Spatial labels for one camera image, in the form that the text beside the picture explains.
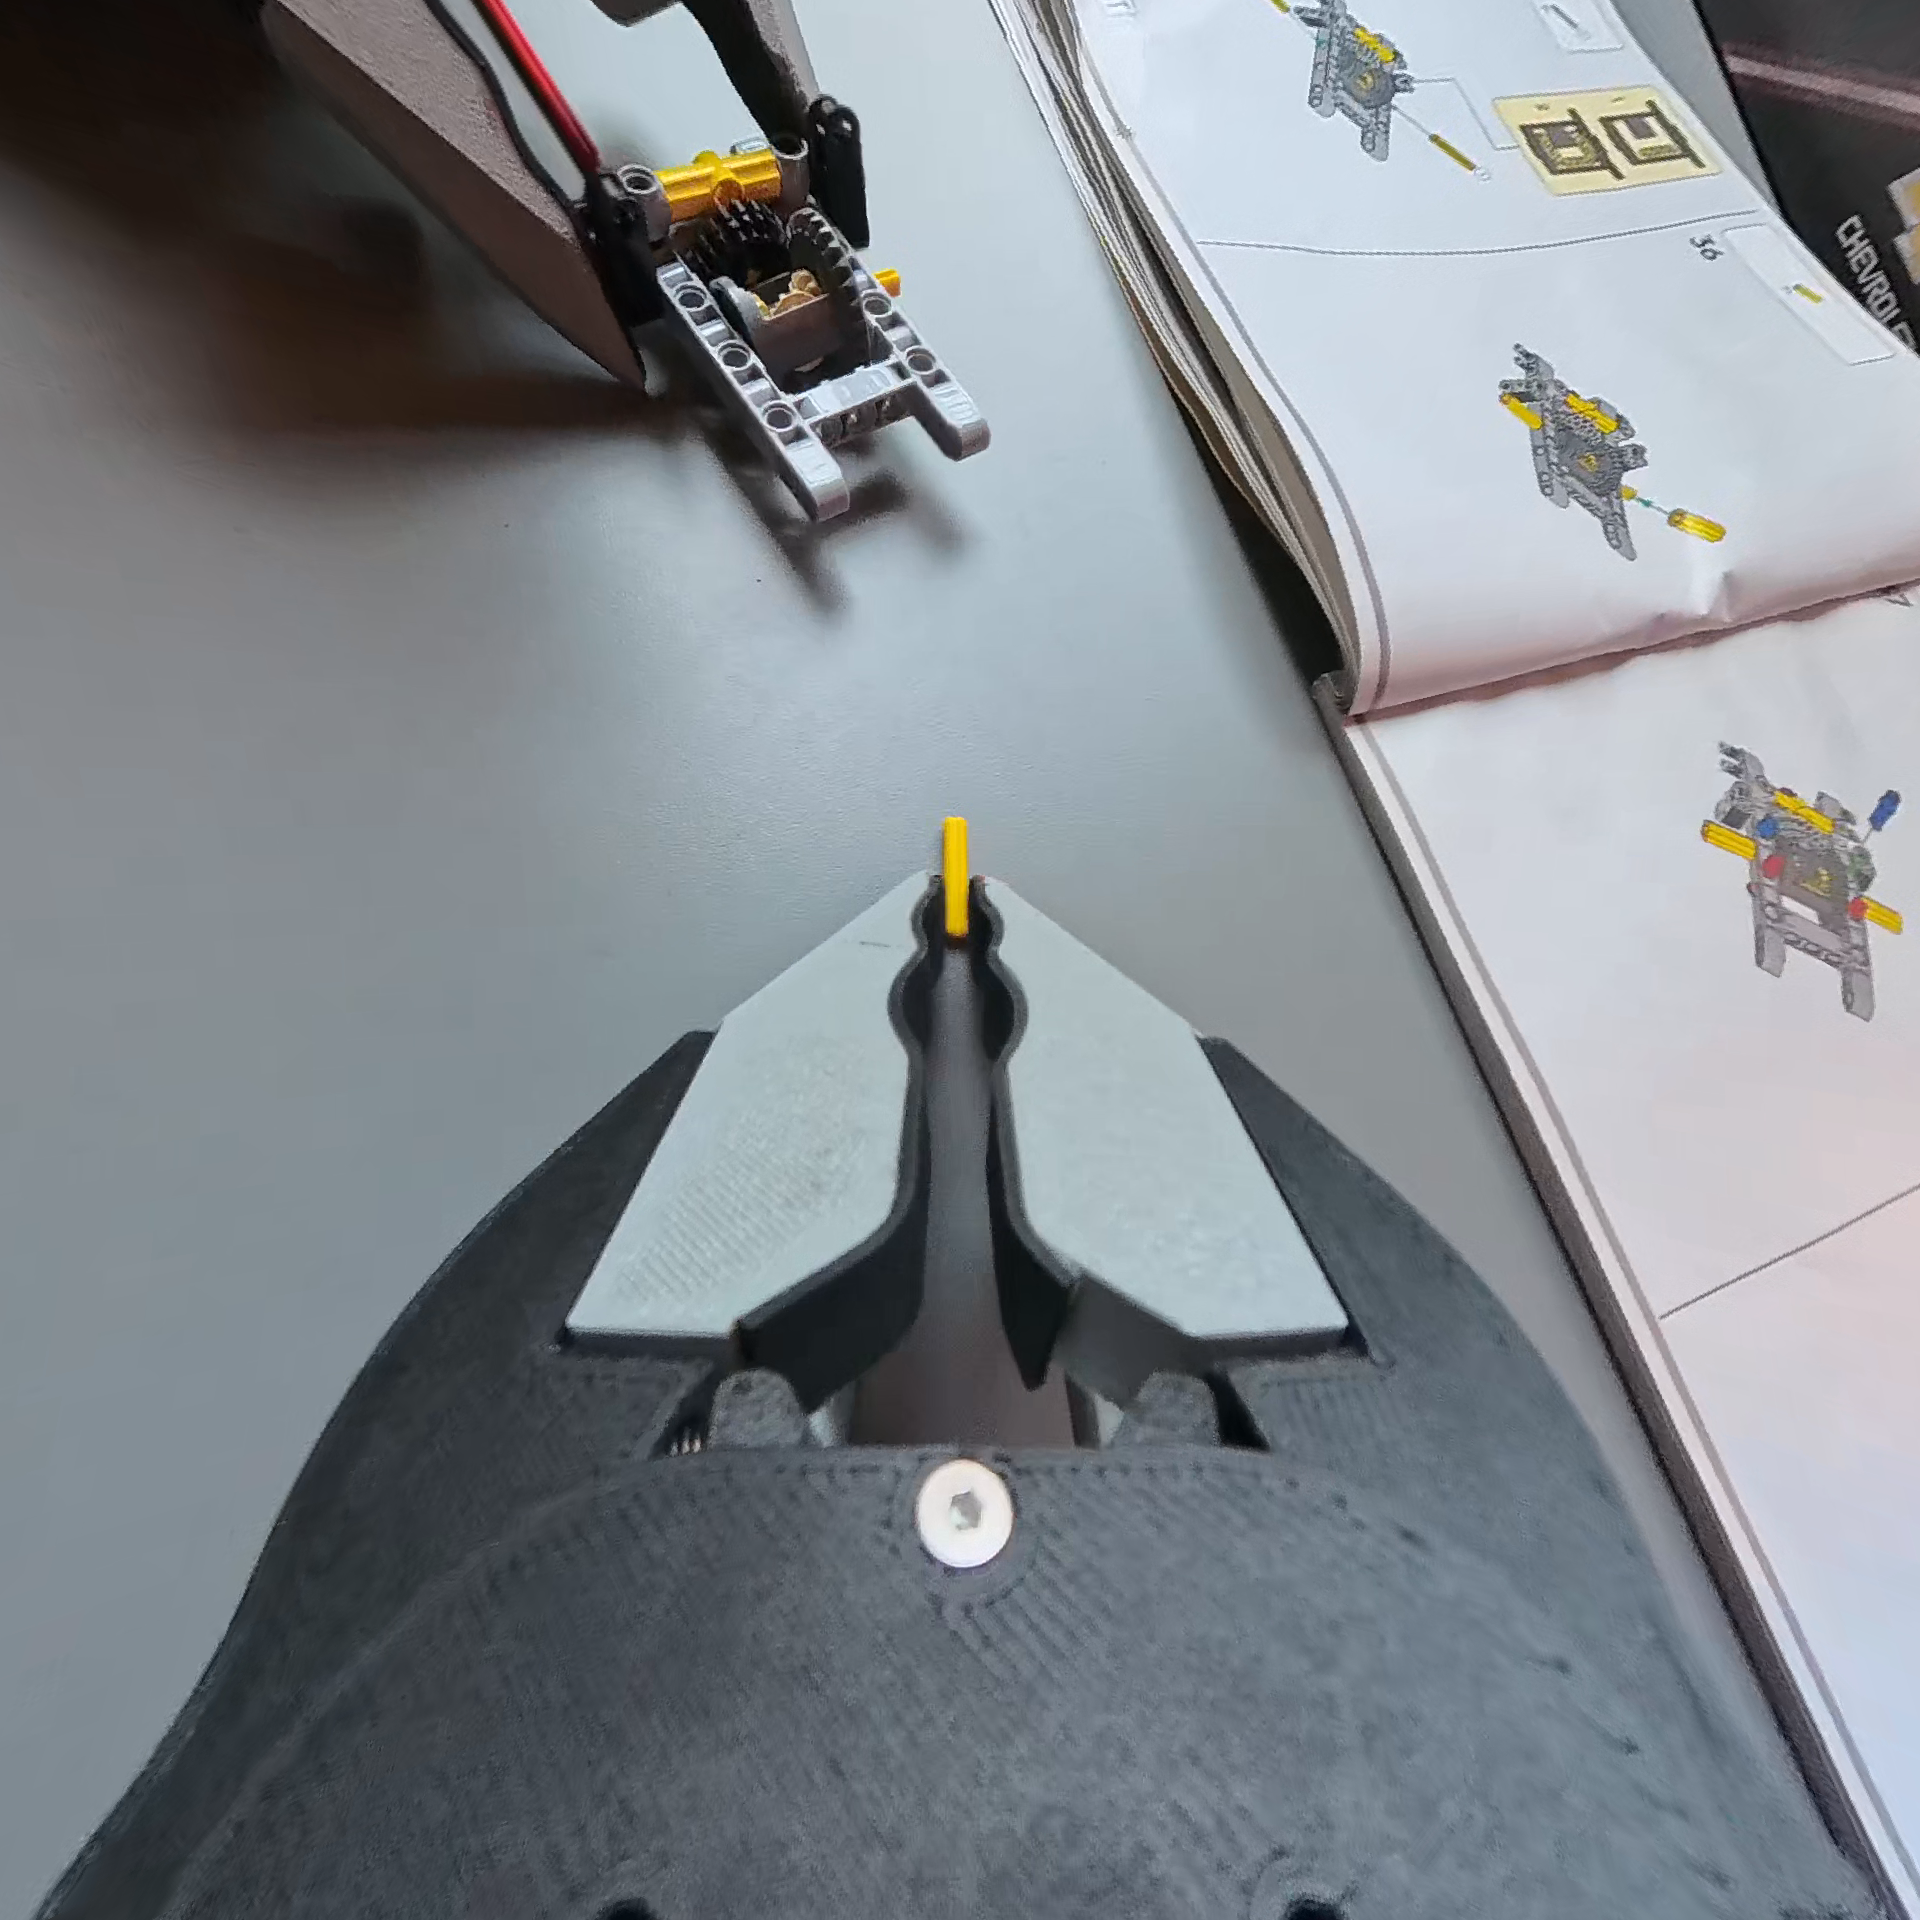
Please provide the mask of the lego instruction booklet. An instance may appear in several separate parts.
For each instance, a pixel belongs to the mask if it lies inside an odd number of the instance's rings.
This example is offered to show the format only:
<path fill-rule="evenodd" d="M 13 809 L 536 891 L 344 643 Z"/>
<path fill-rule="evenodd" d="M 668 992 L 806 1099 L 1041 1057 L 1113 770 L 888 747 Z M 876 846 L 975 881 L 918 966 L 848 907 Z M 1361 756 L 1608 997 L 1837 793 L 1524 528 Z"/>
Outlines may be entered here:
<path fill-rule="evenodd" d="M 1615 4 L 994 4 L 1840 1842 L 1917 1891 L 1916 353 Z"/>

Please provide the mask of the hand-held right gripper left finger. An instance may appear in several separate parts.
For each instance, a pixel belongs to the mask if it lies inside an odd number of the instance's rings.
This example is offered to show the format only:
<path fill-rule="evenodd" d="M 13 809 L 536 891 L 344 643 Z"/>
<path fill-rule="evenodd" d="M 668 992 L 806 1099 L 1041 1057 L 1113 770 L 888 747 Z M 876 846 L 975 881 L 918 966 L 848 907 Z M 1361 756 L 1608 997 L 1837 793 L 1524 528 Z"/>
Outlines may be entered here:
<path fill-rule="evenodd" d="M 927 907 L 911 873 L 741 1001 L 566 1310 L 576 1347 L 784 1378 L 806 1410 L 911 1328 L 927 1226 Z"/>

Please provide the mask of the red lego axle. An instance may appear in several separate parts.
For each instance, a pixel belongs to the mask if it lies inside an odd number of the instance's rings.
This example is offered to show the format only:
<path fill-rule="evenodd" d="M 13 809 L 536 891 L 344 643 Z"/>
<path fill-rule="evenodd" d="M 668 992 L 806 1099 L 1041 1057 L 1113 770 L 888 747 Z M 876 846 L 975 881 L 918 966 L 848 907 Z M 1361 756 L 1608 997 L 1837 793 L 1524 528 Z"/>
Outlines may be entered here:
<path fill-rule="evenodd" d="M 565 92 L 548 74 L 536 49 L 518 26 L 512 8 L 508 2 L 474 2 L 472 8 L 480 19 L 484 19 L 496 49 L 512 65 L 512 70 L 533 99 L 565 155 L 583 174 L 583 178 L 597 178 L 602 170 L 600 153 L 576 109 L 572 109 Z"/>

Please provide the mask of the grey lego differential housing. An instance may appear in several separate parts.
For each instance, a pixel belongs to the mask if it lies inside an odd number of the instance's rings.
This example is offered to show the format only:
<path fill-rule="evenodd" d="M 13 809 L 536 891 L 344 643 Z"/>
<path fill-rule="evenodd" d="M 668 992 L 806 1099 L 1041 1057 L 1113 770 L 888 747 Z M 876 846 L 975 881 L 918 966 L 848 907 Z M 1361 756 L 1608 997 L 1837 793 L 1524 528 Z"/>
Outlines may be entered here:
<path fill-rule="evenodd" d="M 808 273 L 823 298 L 775 321 L 752 314 L 750 289 L 728 277 L 710 281 L 730 329 L 752 347 L 766 370 L 785 382 L 808 369 L 839 378 L 872 361 L 872 325 L 856 286 L 856 257 L 845 236 L 813 205 L 797 208 L 784 228 L 791 273 Z"/>

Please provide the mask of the black lego set box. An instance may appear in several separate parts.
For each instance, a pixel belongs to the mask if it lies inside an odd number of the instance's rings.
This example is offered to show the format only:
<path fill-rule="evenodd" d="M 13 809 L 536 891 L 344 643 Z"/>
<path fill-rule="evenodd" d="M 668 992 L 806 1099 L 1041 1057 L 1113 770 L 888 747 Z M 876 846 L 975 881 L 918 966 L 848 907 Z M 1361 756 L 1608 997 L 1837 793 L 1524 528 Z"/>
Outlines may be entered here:
<path fill-rule="evenodd" d="M 1788 225 L 1917 347 L 1917 4 L 1698 2 Z"/>

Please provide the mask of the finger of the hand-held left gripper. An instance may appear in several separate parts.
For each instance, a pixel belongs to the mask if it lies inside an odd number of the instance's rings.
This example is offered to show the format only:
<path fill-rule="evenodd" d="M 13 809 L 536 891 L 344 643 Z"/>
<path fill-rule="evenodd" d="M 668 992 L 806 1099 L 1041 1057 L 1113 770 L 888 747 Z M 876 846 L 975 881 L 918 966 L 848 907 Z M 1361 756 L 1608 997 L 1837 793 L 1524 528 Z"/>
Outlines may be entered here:
<path fill-rule="evenodd" d="M 766 138 L 806 138 L 808 109 L 823 97 L 791 2 L 597 2 L 630 28 L 673 8 L 685 9 L 717 54 L 734 93 Z"/>
<path fill-rule="evenodd" d="M 426 2 L 268 2 L 273 54 L 561 338 L 645 384 L 572 202 L 465 28 Z"/>

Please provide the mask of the grey lego frame assembly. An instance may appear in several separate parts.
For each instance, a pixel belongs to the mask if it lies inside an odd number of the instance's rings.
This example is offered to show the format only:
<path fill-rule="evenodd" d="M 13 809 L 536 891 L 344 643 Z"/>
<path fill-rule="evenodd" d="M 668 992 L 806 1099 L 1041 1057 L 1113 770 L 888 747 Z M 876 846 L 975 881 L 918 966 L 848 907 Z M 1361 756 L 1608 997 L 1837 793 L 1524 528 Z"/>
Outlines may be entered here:
<path fill-rule="evenodd" d="M 780 382 L 730 329 L 710 281 L 757 289 L 789 275 L 784 228 L 805 205 L 825 213 L 852 246 L 876 356 L 845 374 L 808 369 Z M 836 453 L 884 426 L 918 424 L 952 462 L 990 444 L 972 394 L 903 302 L 878 289 L 862 254 L 868 217 L 858 126 L 833 99 L 816 99 L 806 138 L 742 142 L 663 170 L 602 165 L 583 181 L 577 220 L 633 345 L 673 345 L 685 373 L 721 403 L 813 521 L 849 505 Z"/>

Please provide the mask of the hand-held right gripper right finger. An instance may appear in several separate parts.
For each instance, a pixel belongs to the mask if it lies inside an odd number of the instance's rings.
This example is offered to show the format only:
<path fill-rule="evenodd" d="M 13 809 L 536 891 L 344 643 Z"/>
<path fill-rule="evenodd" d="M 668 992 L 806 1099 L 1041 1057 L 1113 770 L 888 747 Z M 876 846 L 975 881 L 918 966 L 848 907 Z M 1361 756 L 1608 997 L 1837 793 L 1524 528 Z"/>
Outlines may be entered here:
<path fill-rule="evenodd" d="M 1352 1322 L 1200 1034 L 973 881 L 999 1316 L 1025 1386 L 1346 1349 Z"/>

